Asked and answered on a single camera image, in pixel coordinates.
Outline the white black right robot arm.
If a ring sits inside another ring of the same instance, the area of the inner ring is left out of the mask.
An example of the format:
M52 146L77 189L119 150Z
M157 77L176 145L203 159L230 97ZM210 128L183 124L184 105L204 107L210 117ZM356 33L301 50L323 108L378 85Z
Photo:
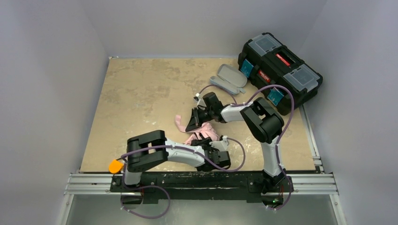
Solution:
M203 96L197 94L194 99L198 103L191 111L191 118L184 129L186 132L212 120L220 123L243 121L253 137L260 142L265 185L276 186L286 177L279 148L284 120L264 98L259 97L239 106L223 105L213 92Z

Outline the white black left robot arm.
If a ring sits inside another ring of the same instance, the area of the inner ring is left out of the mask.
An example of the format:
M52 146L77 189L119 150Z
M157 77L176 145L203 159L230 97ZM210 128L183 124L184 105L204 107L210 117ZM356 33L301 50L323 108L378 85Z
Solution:
M137 187L143 172L168 161L192 166L199 172L228 169L231 166L228 145L226 138L213 141L202 134L194 135L189 143L178 143L167 138L163 130L131 137L121 157L125 162L124 184Z

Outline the pink and black folding umbrella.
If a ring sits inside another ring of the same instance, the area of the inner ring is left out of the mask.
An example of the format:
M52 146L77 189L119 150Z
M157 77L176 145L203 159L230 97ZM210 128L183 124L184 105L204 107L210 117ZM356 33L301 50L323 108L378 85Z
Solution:
M192 145L193 141L204 140L206 138L210 138L211 141L218 141L220 139L219 135L209 122L203 123L199 128L186 131L187 126L183 126L181 120L182 118L180 115L175 116L175 125L177 129L182 133L190 134L186 141L184 141L185 145Z

